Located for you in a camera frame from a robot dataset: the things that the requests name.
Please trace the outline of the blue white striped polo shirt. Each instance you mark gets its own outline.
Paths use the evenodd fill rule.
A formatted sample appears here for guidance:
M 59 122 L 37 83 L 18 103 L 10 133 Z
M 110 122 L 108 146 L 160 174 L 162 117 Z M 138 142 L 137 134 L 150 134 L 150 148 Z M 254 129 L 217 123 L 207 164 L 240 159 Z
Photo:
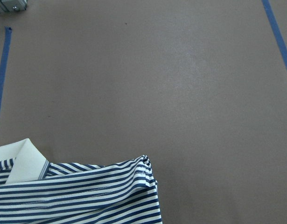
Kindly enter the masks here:
M 0 147 L 0 224 L 160 224 L 150 160 L 51 163 L 29 139 Z

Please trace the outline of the brown paper table cover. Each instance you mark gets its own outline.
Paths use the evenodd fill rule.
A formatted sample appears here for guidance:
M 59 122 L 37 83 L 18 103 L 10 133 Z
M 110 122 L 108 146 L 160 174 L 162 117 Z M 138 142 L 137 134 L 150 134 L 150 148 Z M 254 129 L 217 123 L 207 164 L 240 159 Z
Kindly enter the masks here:
M 260 0 L 31 0 L 0 145 L 51 162 L 146 154 L 166 224 L 287 224 L 287 70 Z

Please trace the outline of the aluminium frame post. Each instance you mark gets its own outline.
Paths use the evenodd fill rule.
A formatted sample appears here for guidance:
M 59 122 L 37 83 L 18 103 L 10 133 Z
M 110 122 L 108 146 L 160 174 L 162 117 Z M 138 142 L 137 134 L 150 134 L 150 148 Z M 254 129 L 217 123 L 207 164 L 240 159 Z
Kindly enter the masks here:
M 0 14 L 25 11 L 27 5 L 27 0 L 0 0 Z

